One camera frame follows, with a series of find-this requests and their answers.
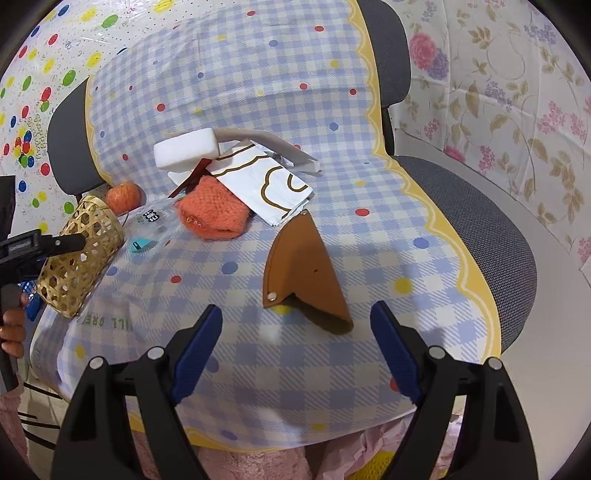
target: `green dot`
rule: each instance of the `green dot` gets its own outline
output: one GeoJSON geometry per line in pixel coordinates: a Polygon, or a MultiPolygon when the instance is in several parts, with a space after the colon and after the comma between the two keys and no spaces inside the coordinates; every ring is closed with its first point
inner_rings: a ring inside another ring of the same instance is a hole
{"type": "Polygon", "coordinates": [[[65,87],[67,87],[68,85],[70,85],[74,79],[76,78],[76,72],[74,70],[70,70],[68,73],[66,73],[64,75],[64,80],[62,81],[62,83],[64,84],[65,87]]]}
{"type": "Polygon", "coordinates": [[[119,19],[119,17],[117,15],[111,15],[111,16],[105,18],[105,20],[103,21],[102,27],[103,28],[112,27],[113,25],[115,25],[115,22],[117,22],[118,19],[119,19]]]}

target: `black cable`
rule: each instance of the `black cable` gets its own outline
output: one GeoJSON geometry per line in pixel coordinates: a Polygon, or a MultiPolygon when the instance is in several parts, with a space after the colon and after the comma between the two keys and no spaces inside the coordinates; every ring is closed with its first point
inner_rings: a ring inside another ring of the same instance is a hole
{"type": "Polygon", "coordinates": [[[35,385],[31,385],[30,383],[27,383],[27,382],[23,382],[22,384],[25,385],[25,387],[27,387],[28,389],[33,390],[35,392],[43,393],[43,394],[47,395],[48,397],[53,397],[53,398],[58,398],[59,400],[63,400],[63,398],[61,398],[57,393],[48,392],[47,390],[43,390],[42,388],[36,387],[35,385]]]}

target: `orange knit item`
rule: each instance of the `orange knit item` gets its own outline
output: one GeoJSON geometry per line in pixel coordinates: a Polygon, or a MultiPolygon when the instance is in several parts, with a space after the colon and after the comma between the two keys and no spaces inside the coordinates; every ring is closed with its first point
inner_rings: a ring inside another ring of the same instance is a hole
{"type": "Polygon", "coordinates": [[[185,227],[207,240],[230,240],[242,235],[250,209],[214,177],[204,176],[176,204],[185,227]]]}

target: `brown line drawing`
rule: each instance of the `brown line drawing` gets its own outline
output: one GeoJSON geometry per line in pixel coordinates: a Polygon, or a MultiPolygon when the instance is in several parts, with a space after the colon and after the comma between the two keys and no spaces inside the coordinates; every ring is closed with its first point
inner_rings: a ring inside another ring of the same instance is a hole
{"type": "Polygon", "coordinates": [[[238,170],[241,170],[243,168],[250,167],[254,162],[256,162],[257,160],[260,160],[262,158],[270,158],[270,157],[269,157],[269,155],[259,155],[259,156],[255,157],[255,158],[253,158],[251,161],[246,162],[244,165],[240,165],[239,167],[229,168],[227,170],[224,170],[221,173],[216,173],[216,174],[214,174],[212,176],[218,178],[218,177],[221,177],[222,175],[225,175],[226,173],[230,173],[232,171],[238,171],[238,170]]]}
{"type": "Polygon", "coordinates": [[[293,179],[293,177],[294,176],[291,173],[287,177],[287,186],[292,192],[300,193],[300,192],[303,192],[306,188],[308,188],[308,185],[304,185],[302,188],[299,188],[299,189],[295,189],[294,187],[292,187],[291,180],[293,179]]]}
{"type": "Polygon", "coordinates": [[[270,179],[270,177],[271,177],[271,173],[273,173],[275,170],[280,170],[280,169],[282,169],[282,168],[283,168],[283,167],[281,167],[281,166],[278,166],[278,167],[273,167],[273,168],[270,168],[270,169],[269,169],[269,171],[268,171],[268,172],[267,172],[267,174],[265,175],[265,183],[264,183],[264,185],[263,185],[263,186],[262,186],[262,188],[261,188],[261,198],[262,198],[262,199],[263,199],[263,200],[264,200],[264,201],[265,201],[267,204],[271,205],[272,207],[279,208],[279,210],[283,210],[284,212],[287,212],[287,213],[289,213],[289,212],[291,211],[289,208],[282,207],[281,205],[277,205],[276,203],[274,203],[274,202],[270,201],[270,200],[267,198],[267,195],[265,194],[265,191],[267,190],[267,187],[269,186],[269,179],[270,179]]]}

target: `metal screw head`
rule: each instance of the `metal screw head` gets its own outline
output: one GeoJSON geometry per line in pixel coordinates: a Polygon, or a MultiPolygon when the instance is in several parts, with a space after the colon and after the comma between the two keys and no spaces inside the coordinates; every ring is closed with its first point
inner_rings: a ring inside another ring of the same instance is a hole
{"type": "Polygon", "coordinates": [[[493,370],[500,370],[503,368],[503,362],[501,362],[497,357],[493,356],[488,359],[488,366],[493,370]]]}
{"type": "Polygon", "coordinates": [[[436,360],[441,360],[445,357],[445,350],[440,346],[432,346],[429,348],[429,355],[436,360]]]}
{"type": "Polygon", "coordinates": [[[162,348],[161,346],[155,346],[148,350],[148,358],[150,360],[157,360],[158,358],[161,358],[163,355],[164,348],[162,348]]]}
{"type": "Polygon", "coordinates": [[[100,367],[103,366],[104,363],[105,361],[101,356],[96,356],[88,363],[88,365],[91,369],[98,370],[100,367]]]}

